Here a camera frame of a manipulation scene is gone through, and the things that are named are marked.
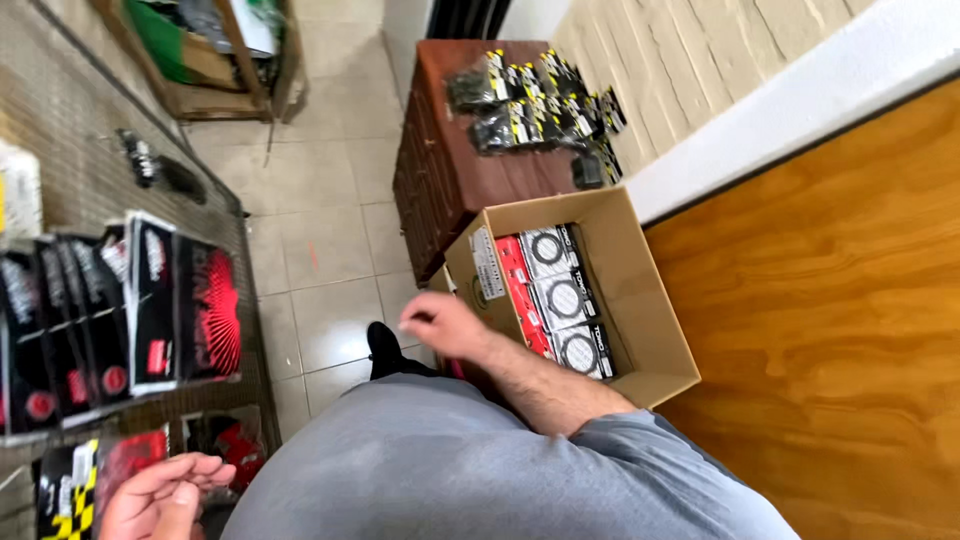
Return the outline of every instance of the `metal grid rack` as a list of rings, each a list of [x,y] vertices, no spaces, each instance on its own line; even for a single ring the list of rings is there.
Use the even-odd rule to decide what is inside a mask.
[[[157,152],[198,174],[207,190],[206,205],[198,206],[162,186],[137,187],[114,135],[118,128],[136,130]],[[243,351],[240,382],[177,390],[85,431],[0,449],[0,482],[47,448],[90,434],[137,432],[170,423],[176,452],[182,448],[181,415],[205,409],[259,405],[267,451],[275,450],[276,415],[239,200],[35,0],[0,2],[0,137],[40,161],[47,231],[99,234],[106,221],[123,217],[126,209],[145,209],[227,250],[234,262]],[[32,489],[17,488],[19,482],[0,489],[2,538],[33,536]]]

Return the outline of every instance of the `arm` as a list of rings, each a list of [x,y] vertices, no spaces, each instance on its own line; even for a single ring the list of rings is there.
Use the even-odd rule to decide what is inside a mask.
[[[400,314],[400,329],[438,353],[469,360],[544,435],[570,436],[586,422],[636,407],[588,377],[564,369],[488,329],[459,299],[423,293]]]

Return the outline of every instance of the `orange wood surface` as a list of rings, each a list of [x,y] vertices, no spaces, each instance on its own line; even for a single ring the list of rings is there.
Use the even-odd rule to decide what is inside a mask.
[[[960,81],[647,232],[658,407],[804,538],[960,538]]]

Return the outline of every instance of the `red product box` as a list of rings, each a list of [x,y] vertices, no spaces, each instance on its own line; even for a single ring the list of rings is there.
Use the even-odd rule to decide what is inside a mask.
[[[538,355],[555,359],[550,340],[543,330],[542,318],[527,288],[530,274],[520,252],[519,240],[516,236],[503,236],[497,238],[495,244],[510,288],[510,297],[514,301],[516,312],[520,314],[520,327],[523,329],[523,336],[527,338],[527,347]]]

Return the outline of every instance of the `hairy forearm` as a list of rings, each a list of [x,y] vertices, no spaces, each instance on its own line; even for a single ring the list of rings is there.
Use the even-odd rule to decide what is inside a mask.
[[[636,407],[604,384],[531,353],[491,332],[490,346],[472,358],[490,374],[500,393],[537,432],[575,433],[586,422]]]

